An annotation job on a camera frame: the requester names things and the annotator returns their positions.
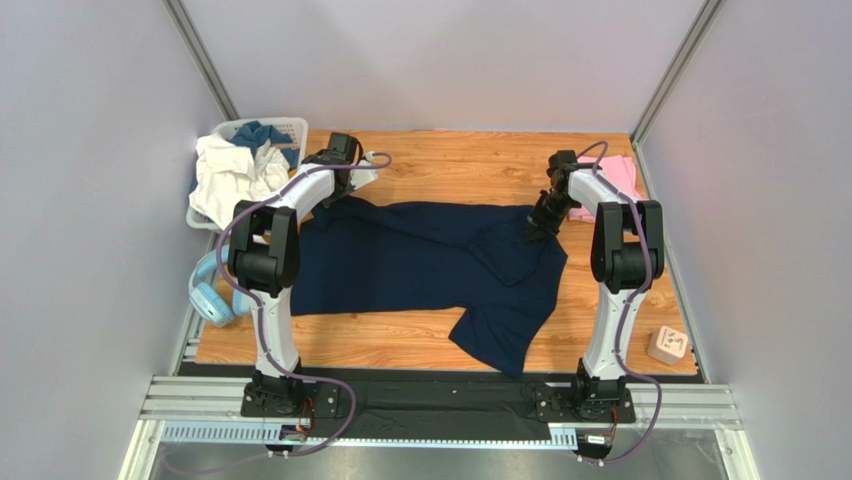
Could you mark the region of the navy blue t shirt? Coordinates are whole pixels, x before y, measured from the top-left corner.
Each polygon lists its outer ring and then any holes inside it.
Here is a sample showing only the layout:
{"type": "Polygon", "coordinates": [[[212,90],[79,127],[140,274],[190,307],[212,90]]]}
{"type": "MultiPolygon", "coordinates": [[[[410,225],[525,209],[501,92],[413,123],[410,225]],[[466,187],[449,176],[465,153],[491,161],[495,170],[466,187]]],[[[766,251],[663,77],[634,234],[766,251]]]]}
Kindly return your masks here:
{"type": "Polygon", "coordinates": [[[567,256],[526,237],[529,207],[348,197],[299,234],[295,315],[462,309],[449,337],[474,359],[522,374],[558,300],[567,256]]]}

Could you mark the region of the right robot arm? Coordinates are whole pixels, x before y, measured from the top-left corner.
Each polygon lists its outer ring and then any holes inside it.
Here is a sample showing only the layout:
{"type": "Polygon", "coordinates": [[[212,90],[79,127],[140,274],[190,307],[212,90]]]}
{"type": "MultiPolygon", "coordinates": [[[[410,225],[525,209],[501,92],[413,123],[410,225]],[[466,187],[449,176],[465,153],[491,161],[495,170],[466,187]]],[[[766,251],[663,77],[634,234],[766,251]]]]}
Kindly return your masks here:
{"type": "Polygon", "coordinates": [[[547,175],[550,186],[527,217],[527,241],[556,236],[572,208],[594,216],[590,267],[598,306],[568,406],[575,417],[595,420],[627,399],[626,349],[641,303],[665,267],[663,212],[659,202],[622,191],[599,162],[582,163],[573,150],[553,154],[547,175]]]}

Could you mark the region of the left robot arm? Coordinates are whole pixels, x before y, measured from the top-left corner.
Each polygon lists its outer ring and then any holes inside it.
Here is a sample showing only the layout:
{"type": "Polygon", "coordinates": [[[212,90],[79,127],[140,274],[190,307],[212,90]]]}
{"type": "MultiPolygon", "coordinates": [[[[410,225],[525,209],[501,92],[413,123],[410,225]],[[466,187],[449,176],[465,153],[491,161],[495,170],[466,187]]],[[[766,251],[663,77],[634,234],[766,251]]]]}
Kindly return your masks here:
{"type": "Polygon", "coordinates": [[[350,192],[363,155],[355,137],[331,133],[268,198],[241,201],[230,226],[228,272],[249,302],[257,340],[255,371],[244,389],[245,417],[309,415],[301,359],[292,330],[291,293],[301,267],[299,226],[311,210],[350,192]]]}

